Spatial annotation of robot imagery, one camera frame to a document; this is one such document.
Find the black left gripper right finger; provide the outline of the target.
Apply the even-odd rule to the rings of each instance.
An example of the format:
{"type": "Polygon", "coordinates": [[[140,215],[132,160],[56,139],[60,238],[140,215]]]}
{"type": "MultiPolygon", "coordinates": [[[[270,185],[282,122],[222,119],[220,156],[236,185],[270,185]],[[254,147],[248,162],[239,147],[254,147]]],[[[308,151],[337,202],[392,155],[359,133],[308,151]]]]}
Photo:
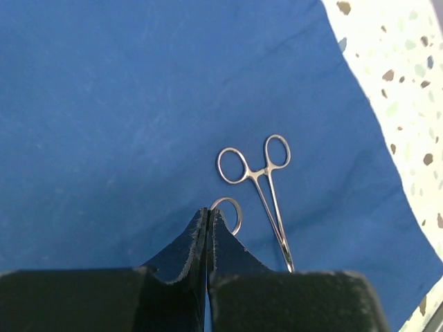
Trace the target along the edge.
{"type": "Polygon", "coordinates": [[[368,280],[352,271],[276,272],[228,230],[208,222],[208,295],[213,331],[389,331],[368,280]]]}

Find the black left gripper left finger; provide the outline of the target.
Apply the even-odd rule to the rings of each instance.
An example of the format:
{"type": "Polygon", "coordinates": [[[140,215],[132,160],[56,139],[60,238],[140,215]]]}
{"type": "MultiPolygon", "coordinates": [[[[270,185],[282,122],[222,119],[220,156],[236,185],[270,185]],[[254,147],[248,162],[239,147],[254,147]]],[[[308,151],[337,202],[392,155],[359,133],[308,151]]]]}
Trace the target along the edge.
{"type": "Polygon", "coordinates": [[[141,266],[1,275],[2,331],[203,331],[208,211],[141,266]]]}

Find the blue surgical cloth wrap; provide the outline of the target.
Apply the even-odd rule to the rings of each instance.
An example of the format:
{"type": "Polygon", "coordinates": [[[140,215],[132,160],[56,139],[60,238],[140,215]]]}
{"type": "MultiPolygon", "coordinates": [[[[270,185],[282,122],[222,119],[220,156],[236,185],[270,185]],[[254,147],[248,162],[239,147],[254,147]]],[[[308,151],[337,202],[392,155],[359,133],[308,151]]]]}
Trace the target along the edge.
{"type": "Polygon", "coordinates": [[[429,1],[2,1],[1,269],[135,266],[221,196],[285,263],[355,270],[394,330],[442,295],[442,36],[429,1]]]}

